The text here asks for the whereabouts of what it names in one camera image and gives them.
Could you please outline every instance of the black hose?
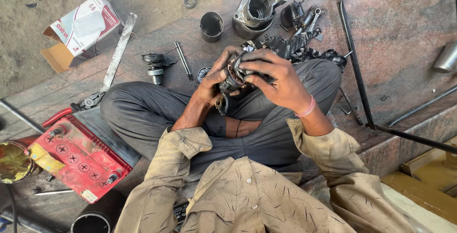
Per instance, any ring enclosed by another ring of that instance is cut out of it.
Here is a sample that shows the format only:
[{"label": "black hose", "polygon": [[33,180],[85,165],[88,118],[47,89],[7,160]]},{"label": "black hose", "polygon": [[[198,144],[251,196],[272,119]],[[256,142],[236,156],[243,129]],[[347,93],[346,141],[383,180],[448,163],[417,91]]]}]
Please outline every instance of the black hose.
[{"label": "black hose", "polygon": [[16,212],[16,201],[14,200],[13,191],[9,184],[6,184],[6,188],[10,194],[11,206],[13,207],[13,232],[17,233],[17,212]]}]

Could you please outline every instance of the pliers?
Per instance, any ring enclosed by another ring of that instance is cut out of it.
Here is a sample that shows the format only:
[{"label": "pliers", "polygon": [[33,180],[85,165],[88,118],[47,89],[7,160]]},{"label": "pliers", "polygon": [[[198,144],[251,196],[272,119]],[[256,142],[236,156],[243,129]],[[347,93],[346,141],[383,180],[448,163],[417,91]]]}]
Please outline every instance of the pliers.
[{"label": "pliers", "polygon": [[105,92],[99,92],[99,93],[90,95],[88,98],[84,99],[84,101],[81,104],[71,103],[70,107],[60,110],[59,112],[57,112],[56,114],[51,116],[51,118],[44,121],[42,124],[43,128],[46,128],[46,127],[54,124],[54,122],[56,122],[58,119],[66,116],[68,114],[71,114],[71,113],[74,113],[77,111],[87,110],[87,109],[90,109],[90,108],[96,106],[104,95],[105,95]]},{"label": "pliers", "polygon": [[79,105],[81,107],[81,110],[87,110],[89,108],[96,106],[104,95],[105,92],[98,92],[84,99],[84,101]]}]

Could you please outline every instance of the dirty work shirt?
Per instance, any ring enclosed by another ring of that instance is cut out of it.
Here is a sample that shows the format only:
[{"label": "dirty work shirt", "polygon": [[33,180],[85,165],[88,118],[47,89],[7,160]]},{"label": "dirty work shirt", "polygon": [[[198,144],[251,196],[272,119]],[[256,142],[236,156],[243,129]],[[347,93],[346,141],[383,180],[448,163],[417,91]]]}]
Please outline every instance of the dirty work shirt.
[{"label": "dirty work shirt", "polygon": [[[311,137],[299,119],[288,119],[288,125],[297,148],[327,179],[334,212],[277,171],[248,157],[227,158],[204,172],[181,232],[414,232],[384,200],[379,177],[367,174],[353,137],[339,129]],[[128,197],[115,233],[174,231],[175,190],[189,173],[190,159],[212,146],[201,127],[169,130],[144,182]]]}]

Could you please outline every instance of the grey trousers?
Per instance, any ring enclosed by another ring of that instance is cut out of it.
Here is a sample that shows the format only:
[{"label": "grey trousers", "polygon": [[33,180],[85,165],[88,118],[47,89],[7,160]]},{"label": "grey trousers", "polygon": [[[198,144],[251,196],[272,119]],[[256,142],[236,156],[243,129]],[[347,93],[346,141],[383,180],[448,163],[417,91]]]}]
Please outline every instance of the grey trousers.
[{"label": "grey trousers", "polygon": [[[333,62],[314,59],[296,65],[295,70],[319,108],[327,114],[341,83],[341,71]],[[163,131],[183,113],[192,93],[159,87],[146,82],[113,86],[101,102],[101,114],[111,128],[147,159],[152,159]],[[199,180],[214,161],[249,156],[279,172],[301,172],[300,152],[292,138],[286,118],[294,112],[273,104],[259,89],[231,98],[227,116],[262,120],[244,137],[225,138],[225,118],[212,108],[202,128],[213,148],[191,160],[187,182]]]}]

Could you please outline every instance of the hand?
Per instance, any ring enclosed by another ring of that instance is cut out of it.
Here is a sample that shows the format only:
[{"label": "hand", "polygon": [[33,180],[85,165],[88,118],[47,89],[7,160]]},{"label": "hand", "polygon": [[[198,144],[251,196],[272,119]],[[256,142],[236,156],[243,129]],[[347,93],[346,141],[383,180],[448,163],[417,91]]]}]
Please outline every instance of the hand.
[{"label": "hand", "polygon": [[265,94],[274,104],[291,109],[297,114],[311,104],[306,91],[290,61],[280,58],[269,49],[259,49],[242,56],[239,67],[243,70],[261,72],[276,79],[271,84],[259,75],[248,75],[244,80]]},{"label": "hand", "polygon": [[230,57],[232,55],[240,55],[242,52],[243,49],[239,46],[227,46],[222,52],[221,57],[214,62],[211,70],[202,79],[194,95],[197,96],[197,100],[205,107],[210,108],[214,106],[216,99],[222,96],[217,88],[217,84],[224,81],[228,76],[228,71],[225,68]]}]

